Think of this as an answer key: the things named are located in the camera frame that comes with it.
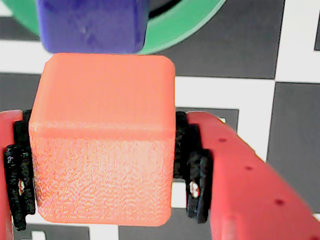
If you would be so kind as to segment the red gripper finger with black pad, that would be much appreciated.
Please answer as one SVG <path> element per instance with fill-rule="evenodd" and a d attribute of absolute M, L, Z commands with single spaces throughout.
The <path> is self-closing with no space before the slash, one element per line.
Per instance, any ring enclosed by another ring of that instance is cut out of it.
<path fill-rule="evenodd" d="M 174 177 L 186 215 L 214 240 L 317 240 L 305 201 L 227 124 L 203 111 L 176 113 Z"/>
<path fill-rule="evenodd" d="M 12 240 L 12 222 L 26 229 L 26 216 L 36 211 L 28 124 L 31 111 L 0 113 L 0 238 Z"/>

